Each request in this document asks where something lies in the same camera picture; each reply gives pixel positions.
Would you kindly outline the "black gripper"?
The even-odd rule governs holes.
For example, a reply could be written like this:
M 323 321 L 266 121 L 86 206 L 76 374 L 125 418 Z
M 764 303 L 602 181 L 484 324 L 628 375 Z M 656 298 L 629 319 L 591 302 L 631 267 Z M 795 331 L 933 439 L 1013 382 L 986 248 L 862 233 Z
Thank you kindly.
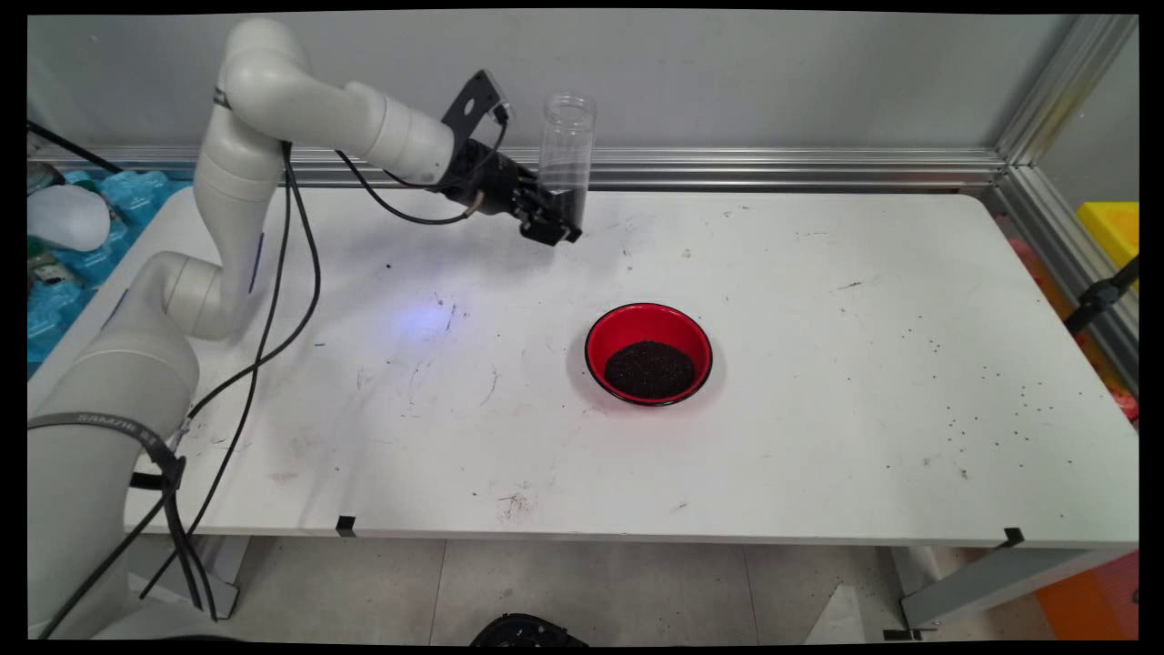
M 562 241 L 577 242 L 583 233 L 582 192 L 542 192 L 537 176 L 523 175 L 524 171 L 491 145 L 475 138 L 466 140 L 436 183 L 436 193 L 463 205 L 464 211 L 454 218 L 439 219 L 436 223 L 452 225 L 473 213 L 487 216 L 508 213 L 520 220 L 524 238 L 551 247 Z M 524 195 L 535 197 L 531 207 Z

